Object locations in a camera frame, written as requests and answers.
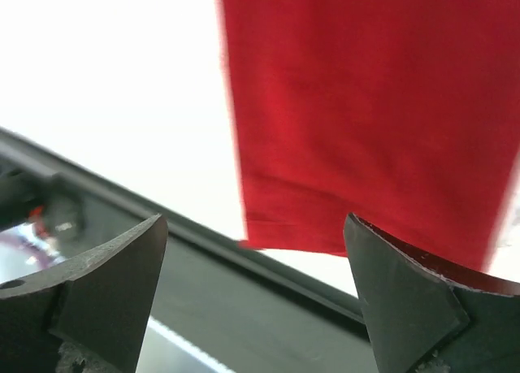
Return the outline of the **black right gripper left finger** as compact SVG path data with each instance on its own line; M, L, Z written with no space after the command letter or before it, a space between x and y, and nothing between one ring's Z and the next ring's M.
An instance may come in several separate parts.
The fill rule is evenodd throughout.
M154 215L1 285L3 372L134 372L167 245Z

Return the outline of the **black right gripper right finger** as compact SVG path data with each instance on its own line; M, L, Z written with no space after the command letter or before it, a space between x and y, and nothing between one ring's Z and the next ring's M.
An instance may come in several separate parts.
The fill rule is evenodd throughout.
M519 284L440 258L349 215L344 240L381 372L519 370Z

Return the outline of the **dark red t-shirt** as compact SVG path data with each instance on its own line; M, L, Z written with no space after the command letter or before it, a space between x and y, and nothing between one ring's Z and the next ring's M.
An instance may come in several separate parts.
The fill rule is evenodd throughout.
M355 214L488 266L519 151L519 0L221 0L245 244Z

